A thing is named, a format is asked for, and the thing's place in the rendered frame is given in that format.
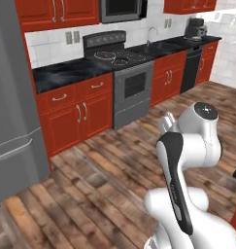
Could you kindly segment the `narrow red base cupboards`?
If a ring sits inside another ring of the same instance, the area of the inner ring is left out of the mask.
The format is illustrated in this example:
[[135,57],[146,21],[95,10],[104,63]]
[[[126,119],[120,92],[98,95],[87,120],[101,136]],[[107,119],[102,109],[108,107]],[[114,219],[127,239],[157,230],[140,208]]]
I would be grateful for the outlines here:
[[208,81],[210,79],[218,44],[219,42],[215,41],[212,43],[208,43],[203,47],[195,81],[196,85]]

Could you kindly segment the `black coffee machine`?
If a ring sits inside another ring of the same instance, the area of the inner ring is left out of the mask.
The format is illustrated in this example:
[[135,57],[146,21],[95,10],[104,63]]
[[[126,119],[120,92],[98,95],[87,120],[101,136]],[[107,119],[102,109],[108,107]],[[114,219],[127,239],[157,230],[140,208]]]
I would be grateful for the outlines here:
[[185,28],[185,38],[190,40],[201,40],[207,35],[207,26],[203,18],[189,18]]

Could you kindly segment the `red sink base cupboards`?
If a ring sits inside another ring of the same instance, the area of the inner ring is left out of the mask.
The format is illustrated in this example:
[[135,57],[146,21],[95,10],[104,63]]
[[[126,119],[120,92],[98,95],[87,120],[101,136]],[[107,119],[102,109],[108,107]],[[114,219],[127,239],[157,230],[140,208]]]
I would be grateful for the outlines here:
[[151,106],[180,92],[186,51],[172,53],[154,61]]

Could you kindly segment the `grey stove with black hob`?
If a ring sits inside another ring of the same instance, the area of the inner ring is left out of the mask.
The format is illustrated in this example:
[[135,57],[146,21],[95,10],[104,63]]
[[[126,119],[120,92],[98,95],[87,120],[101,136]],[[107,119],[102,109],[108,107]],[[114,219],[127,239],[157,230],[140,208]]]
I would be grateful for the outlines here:
[[84,56],[113,71],[113,129],[147,115],[151,103],[153,58],[124,47],[124,30],[85,35]]

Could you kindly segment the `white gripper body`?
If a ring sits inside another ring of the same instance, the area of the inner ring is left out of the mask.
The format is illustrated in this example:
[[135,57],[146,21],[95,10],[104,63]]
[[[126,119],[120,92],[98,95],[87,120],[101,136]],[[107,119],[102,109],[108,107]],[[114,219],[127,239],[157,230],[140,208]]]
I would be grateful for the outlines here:
[[174,123],[175,123],[174,116],[170,112],[167,112],[158,123],[160,132],[166,133],[168,131],[173,131]]

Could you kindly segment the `wide red base cupboards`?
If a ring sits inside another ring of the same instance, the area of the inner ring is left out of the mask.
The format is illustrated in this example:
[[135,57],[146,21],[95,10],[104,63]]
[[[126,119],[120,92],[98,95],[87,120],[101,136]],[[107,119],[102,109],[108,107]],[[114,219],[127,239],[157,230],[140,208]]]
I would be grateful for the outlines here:
[[112,125],[112,84],[107,73],[37,96],[50,157]]

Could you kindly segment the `black dishwasher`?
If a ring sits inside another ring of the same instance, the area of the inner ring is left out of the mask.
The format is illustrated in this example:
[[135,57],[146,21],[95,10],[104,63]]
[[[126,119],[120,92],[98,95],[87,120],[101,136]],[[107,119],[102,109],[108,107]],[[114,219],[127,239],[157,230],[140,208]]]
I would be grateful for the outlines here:
[[186,92],[195,86],[202,49],[191,49],[186,53],[185,69],[180,93]]

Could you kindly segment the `silver sink tap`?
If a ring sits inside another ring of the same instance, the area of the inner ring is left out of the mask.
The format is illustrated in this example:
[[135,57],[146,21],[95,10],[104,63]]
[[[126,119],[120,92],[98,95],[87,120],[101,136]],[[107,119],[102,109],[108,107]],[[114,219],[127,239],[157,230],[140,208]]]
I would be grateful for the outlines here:
[[158,35],[158,29],[154,26],[150,27],[147,33],[147,46],[149,47],[151,44],[151,37],[152,33],[155,32],[156,35]]

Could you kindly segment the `grey microwave oven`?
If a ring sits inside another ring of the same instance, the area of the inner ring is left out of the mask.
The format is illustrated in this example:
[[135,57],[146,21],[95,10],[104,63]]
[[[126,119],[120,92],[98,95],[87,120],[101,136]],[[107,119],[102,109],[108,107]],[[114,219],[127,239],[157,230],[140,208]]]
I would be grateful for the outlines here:
[[139,20],[147,16],[148,0],[99,0],[102,23]]

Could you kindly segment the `black sink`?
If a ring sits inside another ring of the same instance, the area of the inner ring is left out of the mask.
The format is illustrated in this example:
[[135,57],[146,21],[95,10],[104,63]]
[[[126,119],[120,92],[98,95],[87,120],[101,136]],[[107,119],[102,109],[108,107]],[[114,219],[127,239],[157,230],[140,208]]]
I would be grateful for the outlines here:
[[176,48],[174,44],[160,42],[149,45],[149,49],[155,52],[169,53]]

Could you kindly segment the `grey fridge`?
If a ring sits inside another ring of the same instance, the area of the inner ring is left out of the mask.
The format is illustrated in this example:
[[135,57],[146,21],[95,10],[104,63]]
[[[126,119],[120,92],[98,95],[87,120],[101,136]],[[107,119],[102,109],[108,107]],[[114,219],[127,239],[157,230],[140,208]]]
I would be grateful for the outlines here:
[[15,0],[0,0],[0,203],[49,174]]

